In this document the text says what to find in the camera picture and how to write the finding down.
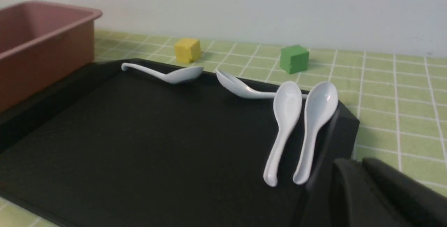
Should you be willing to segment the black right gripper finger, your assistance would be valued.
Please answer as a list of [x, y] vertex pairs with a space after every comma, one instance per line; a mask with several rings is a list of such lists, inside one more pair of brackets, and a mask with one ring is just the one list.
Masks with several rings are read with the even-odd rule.
[[446, 197], [376, 158], [336, 159], [328, 195], [333, 227], [445, 227]]

